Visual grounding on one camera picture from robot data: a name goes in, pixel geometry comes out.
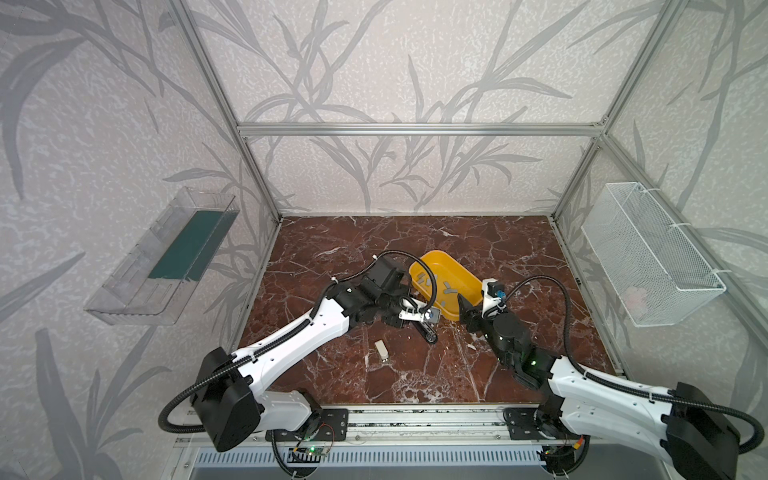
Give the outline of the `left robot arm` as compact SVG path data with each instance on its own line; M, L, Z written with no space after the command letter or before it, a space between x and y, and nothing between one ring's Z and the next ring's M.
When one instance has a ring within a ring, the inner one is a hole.
M313 434L322 409L307 393L273 392L270 387L300 360L326 343L376 319L395 327L432 320L438 289L427 302L413 299L404 284L407 271L386 250L362 270L334 278L313 307L277 332L233 353L209 352L196 382L174 396L158 415L159 428L172 434L205 433L226 452L251 434L279 430Z

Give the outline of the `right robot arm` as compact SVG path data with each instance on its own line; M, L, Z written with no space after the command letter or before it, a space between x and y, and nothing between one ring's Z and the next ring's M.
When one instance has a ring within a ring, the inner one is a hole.
M513 378L544 396L538 426L549 436L610 440L668 463L685 479L733 479L739 456L765 439L756 418L711 403L692 385L644 386L536 346L499 297L473 305L460 296L458 306L461 325L482 333Z

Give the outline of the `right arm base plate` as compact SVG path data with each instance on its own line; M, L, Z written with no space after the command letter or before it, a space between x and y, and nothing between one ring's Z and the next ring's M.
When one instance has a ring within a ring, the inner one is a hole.
M552 439L536 420L537 408L532 406L507 407L502 411L502 419L511 440L542 441Z

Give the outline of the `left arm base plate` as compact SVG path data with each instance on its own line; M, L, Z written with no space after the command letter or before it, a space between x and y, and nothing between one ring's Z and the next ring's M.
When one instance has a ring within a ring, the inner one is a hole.
M301 440L344 441L349 426L349 410L322 408L310 414L297 431Z

